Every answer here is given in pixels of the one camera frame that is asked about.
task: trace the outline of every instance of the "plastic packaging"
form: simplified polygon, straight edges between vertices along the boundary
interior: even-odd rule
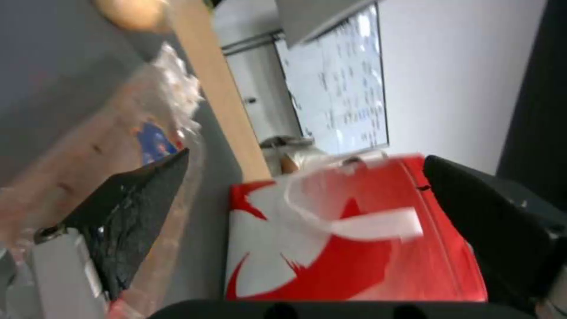
[[[0,192],[0,238],[16,262],[34,230],[52,226],[113,174],[131,171],[182,148],[189,164],[160,235],[127,291],[111,305],[113,318],[147,317],[160,305],[179,240],[201,180],[204,146],[191,117],[198,80],[168,45],[144,65],[95,115],[79,123]]]
[[[423,158],[376,155],[234,186],[226,297],[486,300],[470,248],[421,190]]]

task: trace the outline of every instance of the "plastic wrap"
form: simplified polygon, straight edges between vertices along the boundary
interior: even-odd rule
[[[187,76],[164,44],[154,63],[141,67],[104,107],[0,192],[0,238],[16,262],[23,263],[36,229],[60,222],[111,175],[188,148],[188,168],[160,235],[130,288],[110,308],[113,318],[154,312],[170,282],[201,180],[204,146],[200,126],[191,119],[200,99],[198,80]]]

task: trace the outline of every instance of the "white bag handle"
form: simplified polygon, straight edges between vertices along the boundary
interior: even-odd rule
[[[367,151],[351,154],[346,158],[359,158]],[[333,158],[319,165],[297,171],[289,176],[284,187],[282,205],[297,213],[305,222],[322,232],[357,241],[377,241],[392,238],[409,239],[423,235],[417,212],[413,207],[401,207],[389,211],[369,212],[364,215],[339,220],[324,220],[290,200],[291,184],[325,167],[339,167],[345,157]]]

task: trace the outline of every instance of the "whiteboard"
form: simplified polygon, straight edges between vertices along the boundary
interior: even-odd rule
[[[305,45],[276,42],[304,136],[333,155],[388,144],[376,5]]]

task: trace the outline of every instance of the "red bag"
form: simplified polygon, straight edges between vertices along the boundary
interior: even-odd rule
[[[234,186],[227,299],[485,301],[471,249],[422,188],[423,164],[359,161]]]

